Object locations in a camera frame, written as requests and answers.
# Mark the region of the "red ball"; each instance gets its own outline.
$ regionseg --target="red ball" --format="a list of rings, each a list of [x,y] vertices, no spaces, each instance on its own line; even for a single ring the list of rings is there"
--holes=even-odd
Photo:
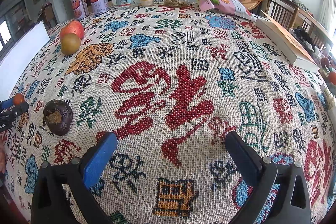
[[[74,33],[78,35],[78,37],[82,40],[84,37],[84,27],[79,21],[73,20],[68,25],[62,28],[61,32],[59,33],[59,38],[62,40],[62,38],[67,33]]]
[[[15,106],[21,104],[24,101],[25,101],[25,98],[23,97],[21,93],[16,93],[13,97],[13,103]]]
[[[328,74],[328,80],[329,80],[332,84],[336,85],[336,72],[331,71],[331,72]]]
[[[327,68],[330,68],[330,60],[328,58],[322,58],[321,66],[322,68],[324,68],[324,66],[326,66]]]

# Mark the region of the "patterned tablecloth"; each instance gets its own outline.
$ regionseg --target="patterned tablecloth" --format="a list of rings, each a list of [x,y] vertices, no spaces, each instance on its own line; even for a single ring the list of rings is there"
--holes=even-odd
[[[320,74],[290,65],[254,23],[197,5],[111,8],[81,22],[72,56],[60,51],[66,23],[49,32],[12,93],[28,113],[0,135],[6,185],[27,220],[41,163],[68,163],[113,131],[118,148],[90,190],[115,223],[227,223],[252,191],[223,144],[234,129],[260,156],[302,162],[312,223],[323,218],[336,157]],[[73,110],[62,137],[42,121],[53,99]]]

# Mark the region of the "human hand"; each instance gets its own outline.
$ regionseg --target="human hand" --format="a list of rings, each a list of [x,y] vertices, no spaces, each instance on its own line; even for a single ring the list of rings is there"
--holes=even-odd
[[[0,138],[0,172],[5,173],[6,162],[5,162],[5,151],[3,150],[3,142]]]

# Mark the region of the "white canister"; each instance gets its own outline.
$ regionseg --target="white canister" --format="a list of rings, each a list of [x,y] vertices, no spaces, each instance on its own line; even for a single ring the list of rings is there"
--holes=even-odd
[[[75,18],[80,20],[89,15],[86,0],[70,0]]]
[[[109,5],[107,0],[90,0],[92,5],[92,10],[95,15],[100,15],[109,10]]]

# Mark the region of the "orange book cover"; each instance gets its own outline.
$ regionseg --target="orange book cover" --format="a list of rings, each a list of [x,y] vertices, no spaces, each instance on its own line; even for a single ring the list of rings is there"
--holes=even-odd
[[[316,64],[313,58],[309,55],[309,53],[305,50],[304,47],[292,36],[283,26],[281,26],[278,22],[276,22],[273,18],[263,12],[264,15],[279,29],[280,32],[287,38],[288,42],[292,44],[295,48],[297,48],[302,54],[304,54],[312,63]]]

